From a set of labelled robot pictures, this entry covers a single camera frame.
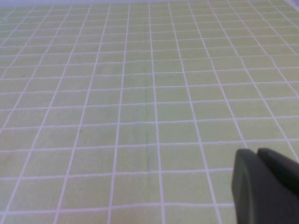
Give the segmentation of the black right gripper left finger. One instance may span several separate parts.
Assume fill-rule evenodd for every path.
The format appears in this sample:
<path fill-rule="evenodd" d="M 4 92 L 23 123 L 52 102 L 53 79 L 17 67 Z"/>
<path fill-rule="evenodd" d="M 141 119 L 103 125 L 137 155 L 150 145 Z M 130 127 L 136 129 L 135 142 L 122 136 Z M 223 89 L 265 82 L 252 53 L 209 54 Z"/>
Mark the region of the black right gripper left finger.
<path fill-rule="evenodd" d="M 285 187 L 249 149 L 235 154 L 232 194 L 239 224 L 297 224 L 299 187 Z"/>

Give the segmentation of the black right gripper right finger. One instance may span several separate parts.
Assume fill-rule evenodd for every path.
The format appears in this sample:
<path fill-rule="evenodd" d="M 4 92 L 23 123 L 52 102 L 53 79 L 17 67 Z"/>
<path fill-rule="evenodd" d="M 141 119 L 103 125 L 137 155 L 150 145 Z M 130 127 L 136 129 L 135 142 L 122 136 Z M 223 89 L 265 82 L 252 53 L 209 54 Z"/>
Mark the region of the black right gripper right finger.
<path fill-rule="evenodd" d="M 257 155 L 285 187 L 299 186 L 299 164 L 297 162 L 270 148 L 259 148 Z"/>

